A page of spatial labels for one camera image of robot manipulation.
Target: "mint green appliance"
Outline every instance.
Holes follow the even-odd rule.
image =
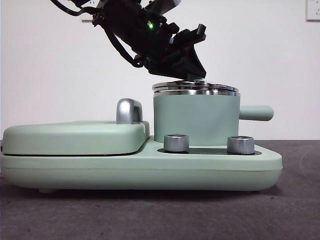
[[[116,121],[10,127],[3,135],[3,176],[42,193],[258,191],[276,184],[281,155],[238,136],[239,119],[269,120],[270,107],[241,108],[235,88],[199,81],[153,89],[155,137],[141,104],[129,98],[119,101]]]

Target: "robotic arm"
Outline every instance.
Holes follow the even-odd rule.
[[[206,71],[196,54],[194,44],[206,39],[206,27],[179,32],[173,22],[168,24],[163,14],[181,0],[154,0],[145,7],[141,0],[100,0],[97,7],[83,7],[89,0],[71,0],[80,11],[72,11],[58,0],[57,7],[72,16],[93,15],[92,24],[100,25],[120,55],[136,68],[145,67],[150,74],[182,80],[202,80]],[[118,38],[137,54],[132,58]]]

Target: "stainless steel lid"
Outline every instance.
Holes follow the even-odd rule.
[[[239,96],[235,87],[204,81],[173,81],[152,86],[154,96],[165,95],[226,95]]]

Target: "white wall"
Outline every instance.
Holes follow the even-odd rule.
[[[207,26],[196,51],[208,82],[237,87],[243,105],[274,107],[272,121],[241,121],[240,134],[320,139],[320,22],[305,21],[305,5],[184,0],[166,15],[181,29]],[[49,0],[2,0],[1,11],[1,135],[14,125],[113,120],[125,97],[153,121],[152,85],[173,79],[131,67],[100,27]]]

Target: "mint green pot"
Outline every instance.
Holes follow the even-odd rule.
[[[270,106],[240,107],[240,94],[155,95],[154,140],[164,142],[165,135],[189,136],[191,146],[225,146],[228,137],[239,135],[239,119],[269,121]]]

